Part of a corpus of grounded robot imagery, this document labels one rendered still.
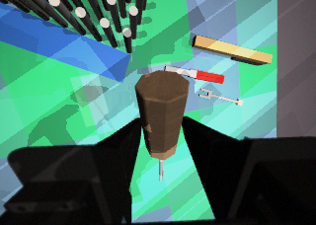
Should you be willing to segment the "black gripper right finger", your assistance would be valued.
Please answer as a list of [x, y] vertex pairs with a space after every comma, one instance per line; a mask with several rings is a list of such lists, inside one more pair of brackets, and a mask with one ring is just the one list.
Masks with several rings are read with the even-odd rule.
[[259, 161], [316, 159], [316, 137], [238, 140], [183, 116], [182, 128], [215, 219], [235, 218]]

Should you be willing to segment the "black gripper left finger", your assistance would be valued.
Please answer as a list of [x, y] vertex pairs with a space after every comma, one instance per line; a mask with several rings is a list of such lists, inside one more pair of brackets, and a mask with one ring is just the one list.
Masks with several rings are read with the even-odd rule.
[[7, 161], [22, 185], [28, 182], [87, 180], [105, 224], [122, 221], [141, 140], [137, 117], [96, 144], [30, 146]]

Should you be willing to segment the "blue flat strip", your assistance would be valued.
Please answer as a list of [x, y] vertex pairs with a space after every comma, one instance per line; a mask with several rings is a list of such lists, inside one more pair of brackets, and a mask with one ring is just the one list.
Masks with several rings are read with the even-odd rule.
[[119, 82], [131, 57], [1, 2], [0, 41]]

